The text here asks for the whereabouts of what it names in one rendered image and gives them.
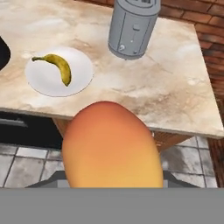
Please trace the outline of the black sink basin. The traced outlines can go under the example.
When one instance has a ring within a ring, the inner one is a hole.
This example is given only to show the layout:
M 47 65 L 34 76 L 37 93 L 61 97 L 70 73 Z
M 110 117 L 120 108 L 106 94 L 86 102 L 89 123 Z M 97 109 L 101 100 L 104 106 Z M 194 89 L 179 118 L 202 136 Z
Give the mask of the black sink basin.
M 0 36 L 0 71 L 8 64 L 11 58 L 11 50 Z

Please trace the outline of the orange mango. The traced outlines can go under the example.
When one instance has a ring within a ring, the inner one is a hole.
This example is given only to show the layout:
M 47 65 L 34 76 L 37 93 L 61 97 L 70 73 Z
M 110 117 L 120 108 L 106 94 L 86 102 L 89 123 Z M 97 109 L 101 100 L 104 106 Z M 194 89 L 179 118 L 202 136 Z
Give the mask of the orange mango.
M 99 101 L 80 111 L 62 144 L 71 187 L 158 187 L 163 169 L 145 124 L 125 107 Z

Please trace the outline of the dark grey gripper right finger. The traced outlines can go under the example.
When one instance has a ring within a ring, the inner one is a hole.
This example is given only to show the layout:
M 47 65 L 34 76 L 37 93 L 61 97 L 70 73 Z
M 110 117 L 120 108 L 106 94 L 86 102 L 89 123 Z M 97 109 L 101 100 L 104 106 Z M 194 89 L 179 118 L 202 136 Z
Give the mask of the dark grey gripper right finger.
M 165 188 L 180 188 L 180 187 L 197 188 L 196 185 L 192 185 L 185 181 L 178 180 L 169 171 L 163 171 L 163 175 L 164 175 L 164 187 Z

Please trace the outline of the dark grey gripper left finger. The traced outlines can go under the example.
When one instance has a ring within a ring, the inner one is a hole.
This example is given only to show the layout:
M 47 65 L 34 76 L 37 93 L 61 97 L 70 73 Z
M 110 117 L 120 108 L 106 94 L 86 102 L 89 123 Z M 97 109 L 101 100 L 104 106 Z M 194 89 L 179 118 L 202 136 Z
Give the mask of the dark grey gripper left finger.
M 28 185 L 28 188 L 69 188 L 64 171 L 56 171 L 49 179 L 42 180 L 36 184 Z

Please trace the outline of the white round plate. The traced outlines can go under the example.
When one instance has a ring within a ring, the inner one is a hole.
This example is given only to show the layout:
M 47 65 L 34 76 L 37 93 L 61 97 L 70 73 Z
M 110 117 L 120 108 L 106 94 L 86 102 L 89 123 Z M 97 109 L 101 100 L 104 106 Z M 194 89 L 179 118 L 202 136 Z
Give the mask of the white round plate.
M 24 74 L 30 86 L 39 93 L 52 97 L 75 95 L 86 88 L 93 79 L 93 63 L 84 52 L 68 46 L 55 46 L 36 52 L 35 56 L 41 57 L 49 53 L 59 55 L 67 61 L 72 80 L 66 86 L 61 80 L 60 70 L 55 65 L 43 60 L 29 59 Z

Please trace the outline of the black cupboard drawer front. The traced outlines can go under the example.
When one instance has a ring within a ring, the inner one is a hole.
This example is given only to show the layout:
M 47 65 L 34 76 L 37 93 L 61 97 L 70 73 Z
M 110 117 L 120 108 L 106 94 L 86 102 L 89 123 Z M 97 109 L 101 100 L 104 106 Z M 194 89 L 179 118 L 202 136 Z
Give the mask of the black cupboard drawer front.
M 0 143 L 60 150 L 62 137 L 51 118 L 0 112 L 0 118 L 24 121 L 28 127 L 0 124 Z

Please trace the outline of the yellow banana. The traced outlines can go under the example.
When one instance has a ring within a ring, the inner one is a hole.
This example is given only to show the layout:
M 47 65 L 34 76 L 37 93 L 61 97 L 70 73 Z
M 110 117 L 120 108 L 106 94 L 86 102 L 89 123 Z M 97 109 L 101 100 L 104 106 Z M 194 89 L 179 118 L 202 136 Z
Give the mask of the yellow banana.
M 36 56 L 31 58 L 32 61 L 42 60 L 55 65 L 60 72 L 61 81 L 68 87 L 72 80 L 71 68 L 67 61 L 57 54 L 47 54 L 45 56 Z

